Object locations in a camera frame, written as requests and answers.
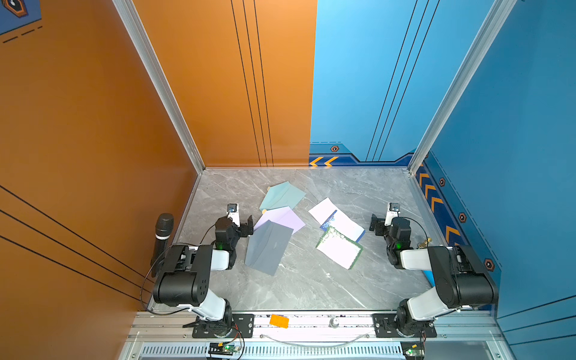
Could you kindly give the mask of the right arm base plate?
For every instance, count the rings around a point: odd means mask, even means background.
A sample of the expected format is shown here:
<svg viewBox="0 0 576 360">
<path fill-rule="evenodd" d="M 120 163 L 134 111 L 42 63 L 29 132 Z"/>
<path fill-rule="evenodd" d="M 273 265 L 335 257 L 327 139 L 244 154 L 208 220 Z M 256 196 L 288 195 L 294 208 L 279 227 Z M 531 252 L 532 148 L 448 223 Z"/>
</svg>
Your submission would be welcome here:
<svg viewBox="0 0 576 360">
<path fill-rule="evenodd" d="M 433 321 L 416 321 L 410 316 L 400 319 L 396 313 L 374 313 L 373 327 L 377 338 L 436 338 Z"/>
</svg>

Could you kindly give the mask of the grey envelope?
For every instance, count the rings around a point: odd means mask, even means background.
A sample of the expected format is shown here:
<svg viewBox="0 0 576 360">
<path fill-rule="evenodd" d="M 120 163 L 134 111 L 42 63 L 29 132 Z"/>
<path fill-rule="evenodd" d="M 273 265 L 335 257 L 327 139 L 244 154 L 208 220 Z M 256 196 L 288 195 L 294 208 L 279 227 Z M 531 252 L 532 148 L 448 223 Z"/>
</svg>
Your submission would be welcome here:
<svg viewBox="0 0 576 360">
<path fill-rule="evenodd" d="M 292 234 L 293 229 L 268 220 L 250 236 L 245 265 L 274 276 Z"/>
</svg>

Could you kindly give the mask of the green bordered letter paper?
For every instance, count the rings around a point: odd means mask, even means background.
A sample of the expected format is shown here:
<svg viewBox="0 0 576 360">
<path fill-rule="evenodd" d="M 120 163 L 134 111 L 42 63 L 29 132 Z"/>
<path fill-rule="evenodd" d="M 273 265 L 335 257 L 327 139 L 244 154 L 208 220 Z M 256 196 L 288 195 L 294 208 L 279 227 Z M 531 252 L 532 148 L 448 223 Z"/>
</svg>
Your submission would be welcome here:
<svg viewBox="0 0 576 360">
<path fill-rule="evenodd" d="M 316 244 L 316 249 L 346 270 L 356 264 L 363 247 L 329 226 Z"/>
</svg>

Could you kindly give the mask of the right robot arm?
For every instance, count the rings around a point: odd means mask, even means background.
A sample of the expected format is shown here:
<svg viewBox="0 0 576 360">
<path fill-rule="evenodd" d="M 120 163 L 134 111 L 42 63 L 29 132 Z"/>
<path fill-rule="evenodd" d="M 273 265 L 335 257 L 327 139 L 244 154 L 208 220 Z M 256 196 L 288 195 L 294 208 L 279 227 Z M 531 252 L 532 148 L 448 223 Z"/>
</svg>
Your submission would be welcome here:
<svg viewBox="0 0 576 360">
<path fill-rule="evenodd" d="M 389 262 L 401 270 L 429 271 L 434 285 L 423 294 L 402 300 L 394 315 L 375 314 L 378 338 L 434 337 L 436 318 L 465 307 L 498 303 L 497 285 L 470 246 L 411 246 L 410 219 L 373 215 L 369 230 L 386 241 Z"/>
</svg>

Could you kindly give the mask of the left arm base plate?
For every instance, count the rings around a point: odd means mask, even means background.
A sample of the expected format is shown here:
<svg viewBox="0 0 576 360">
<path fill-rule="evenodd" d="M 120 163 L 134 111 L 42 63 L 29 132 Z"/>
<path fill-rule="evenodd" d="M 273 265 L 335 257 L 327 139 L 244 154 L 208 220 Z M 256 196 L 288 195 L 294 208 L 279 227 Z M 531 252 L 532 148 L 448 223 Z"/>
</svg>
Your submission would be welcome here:
<svg viewBox="0 0 576 360">
<path fill-rule="evenodd" d="M 253 313 L 232 313 L 220 321 L 199 320 L 193 327 L 193 338 L 252 338 L 255 315 Z"/>
</svg>

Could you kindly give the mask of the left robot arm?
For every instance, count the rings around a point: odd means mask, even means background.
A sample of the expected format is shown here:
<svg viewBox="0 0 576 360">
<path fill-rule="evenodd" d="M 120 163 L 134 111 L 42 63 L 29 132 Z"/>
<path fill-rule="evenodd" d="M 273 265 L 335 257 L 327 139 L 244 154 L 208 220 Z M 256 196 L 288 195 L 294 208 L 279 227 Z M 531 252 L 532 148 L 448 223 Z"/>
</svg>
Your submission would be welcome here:
<svg viewBox="0 0 576 360">
<path fill-rule="evenodd" d="M 192 329 L 195 338 L 240 334 L 230 302 L 212 292 L 209 282 L 212 272 L 234 267 L 237 243 L 254 234 L 254 219 L 250 216 L 244 223 L 235 223 L 230 217 L 221 217 L 214 231 L 211 244 L 175 244 L 168 248 L 152 291 L 155 303 L 196 314 L 195 321 L 182 326 Z"/>
</svg>

